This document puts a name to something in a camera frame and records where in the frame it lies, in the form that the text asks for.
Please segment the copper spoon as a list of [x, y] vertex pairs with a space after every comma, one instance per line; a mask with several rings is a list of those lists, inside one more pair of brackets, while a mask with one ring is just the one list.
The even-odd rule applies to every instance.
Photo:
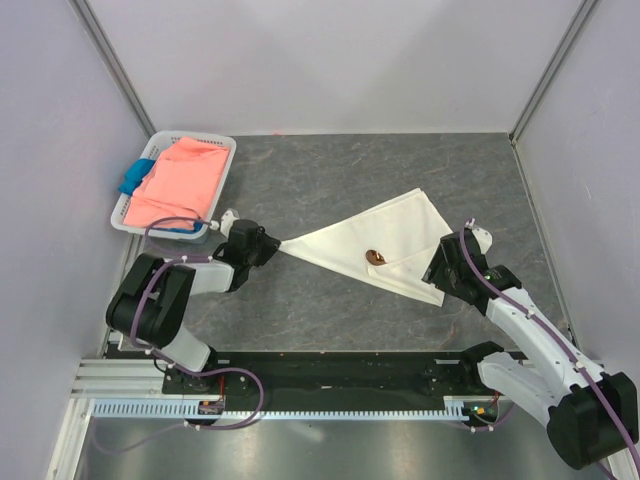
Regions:
[[386, 264], [384, 256], [379, 251], [373, 249], [365, 252], [365, 259], [372, 266], [382, 266]]

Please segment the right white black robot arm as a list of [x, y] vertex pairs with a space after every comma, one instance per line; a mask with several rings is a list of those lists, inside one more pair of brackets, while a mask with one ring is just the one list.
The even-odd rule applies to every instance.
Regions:
[[638, 391], [566, 339], [505, 266], [486, 260], [486, 231], [467, 226], [440, 239], [424, 282], [476, 308], [531, 362], [492, 342], [469, 348], [458, 368], [467, 392], [506, 395], [542, 427], [559, 457], [580, 470], [623, 450], [639, 460]]

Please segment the white cloth napkin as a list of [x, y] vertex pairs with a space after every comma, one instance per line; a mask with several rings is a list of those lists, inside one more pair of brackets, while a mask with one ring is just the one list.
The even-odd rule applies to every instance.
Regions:
[[[284, 241], [280, 251], [330, 271], [440, 307], [445, 294], [422, 281], [440, 239], [452, 230], [416, 188], [328, 227]], [[386, 259], [372, 266], [367, 250]]]

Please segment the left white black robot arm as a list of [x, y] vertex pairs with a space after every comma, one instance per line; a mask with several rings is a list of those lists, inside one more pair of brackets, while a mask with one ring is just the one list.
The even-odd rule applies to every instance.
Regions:
[[198, 393], [211, 392], [229, 374], [254, 379], [244, 369], [221, 365], [218, 352], [184, 325], [184, 315], [193, 296], [237, 291], [250, 271], [265, 265], [280, 246], [263, 226], [240, 219], [209, 255], [167, 259], [141, 254], [113, 295], [106, 324], [164, 361], [167, 380], [183, 380]]

